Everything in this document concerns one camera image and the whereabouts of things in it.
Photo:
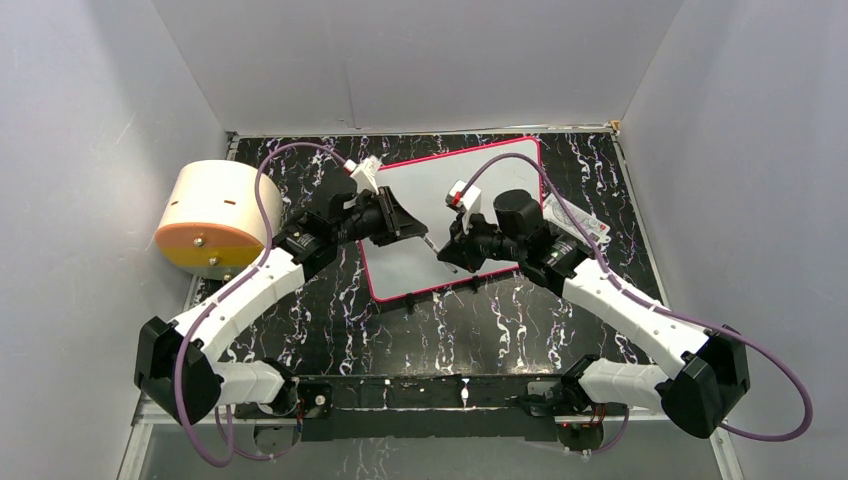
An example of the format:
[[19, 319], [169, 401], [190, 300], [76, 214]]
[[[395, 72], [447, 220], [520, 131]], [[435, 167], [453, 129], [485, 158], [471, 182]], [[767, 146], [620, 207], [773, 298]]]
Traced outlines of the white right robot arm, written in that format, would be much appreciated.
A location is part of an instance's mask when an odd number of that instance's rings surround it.
[[513, 189], [494, 200], [497, 221], [480, 211], [481, 192], [456, 182], [445, 199], [456, 218], [440, 261], [469, 272], [488, 260], [514, 262], [535, 285], [613, 327], [653, 359], [617, 363], [586, 355], [522, 407], [536, 416], [587, 414], [615, 403], [664, 413], [677, 427], [707, 438], [750, 387], [744, 344], [664, 316], [660, 303], [602, 270], [579, 231], [552, 198], [538, 202]]

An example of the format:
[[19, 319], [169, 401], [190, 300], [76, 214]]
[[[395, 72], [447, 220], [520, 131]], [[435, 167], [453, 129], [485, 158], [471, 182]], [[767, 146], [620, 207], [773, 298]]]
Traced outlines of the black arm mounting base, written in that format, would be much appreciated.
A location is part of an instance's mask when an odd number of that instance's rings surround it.
[[567, 393], [557, 374], [305, 376], [297, 399], [291, 413], [248, 404], [236, 416], [298, 426], [307, 442], [512, 437], [586, 450], [600, 445], [610, 414]]

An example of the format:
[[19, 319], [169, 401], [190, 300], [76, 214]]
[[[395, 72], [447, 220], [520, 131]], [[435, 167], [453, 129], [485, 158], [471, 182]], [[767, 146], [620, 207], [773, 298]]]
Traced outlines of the pink framed whiteboard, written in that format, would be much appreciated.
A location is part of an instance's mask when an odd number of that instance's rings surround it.
[[456, 219], [446, 197], [456, 182], [470, 179], [491, 158], [505, 153], [522, 154], [539, 162], [541, 145], [533, 137], [521, 137], [378, 170], [377, 184], [389, 187], [400, 205], [428, 227], [428, 237], [385, 247], [376, 247], [369, 240], [360, 243], [366, 279], [375, 300], [388, 302], [472, 279], [472, 273], [437, 260], [436, 251], [448, 242], [449, 226]]

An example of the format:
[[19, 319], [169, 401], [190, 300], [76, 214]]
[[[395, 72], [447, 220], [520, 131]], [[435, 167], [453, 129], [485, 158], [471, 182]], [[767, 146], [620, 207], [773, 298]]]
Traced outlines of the green white marker pen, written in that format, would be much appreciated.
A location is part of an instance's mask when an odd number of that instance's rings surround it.
[[[424, 236], [423, 241], [427, 245], [427, 247], [434, 253], [434, 255], [438, 256], [438, 254], [440, 253], [440, 249], [436, 246], [436, 244], [428, 236]], [[448, 262], [445, 262], [445, 261], [441, 261], [441, 263], [451, 273], [453, 273], [453, 274], [458, 273], [458, 269], [454, 265], [452, 265]]]

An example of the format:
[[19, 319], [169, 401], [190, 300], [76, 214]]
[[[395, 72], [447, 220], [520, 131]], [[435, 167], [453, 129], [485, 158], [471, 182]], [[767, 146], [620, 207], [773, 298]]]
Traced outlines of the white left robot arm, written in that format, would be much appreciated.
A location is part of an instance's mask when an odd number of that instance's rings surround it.
[[427, 233], [388, 187], [321, 196], [285, 223], [269, 252], [215, 294], [169, 321], [154, 317], [142, 326], [135, 386], [182, 425], [225, 405], [255, 403], [275, 416], [292, 414], [300, 398], [289, 369], [269, 359], [226, 363], [224, 351], [332, 263], [343, 245], [367, 239], [383, 247]]

